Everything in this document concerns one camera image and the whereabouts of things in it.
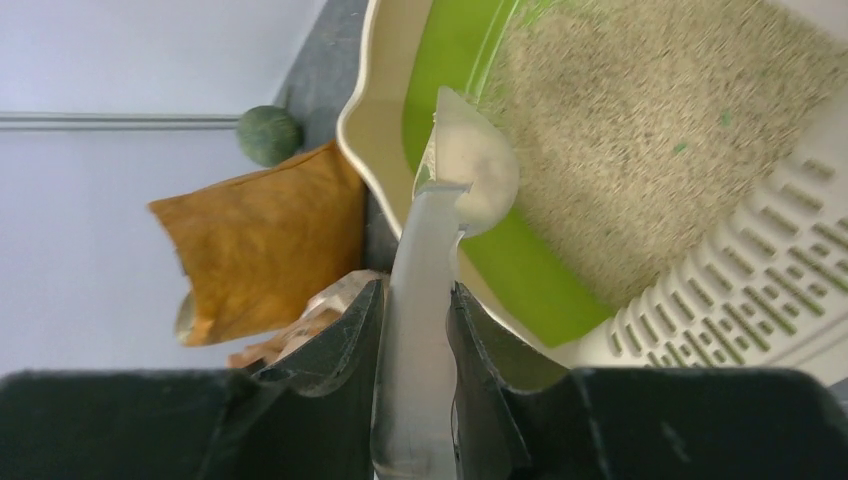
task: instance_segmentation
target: litter scoop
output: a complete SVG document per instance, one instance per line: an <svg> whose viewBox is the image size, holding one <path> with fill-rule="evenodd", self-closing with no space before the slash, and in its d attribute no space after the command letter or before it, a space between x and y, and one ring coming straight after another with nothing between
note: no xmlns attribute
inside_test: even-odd
<svg viewBox="0 0 848 480"><path fill-rule="evenodd" d="M371 458L381 480L457 478L456 364L446 325L457 248L500 222L515 201L518 160L506 137L448 87L413 185L389 282Z"/></svg>

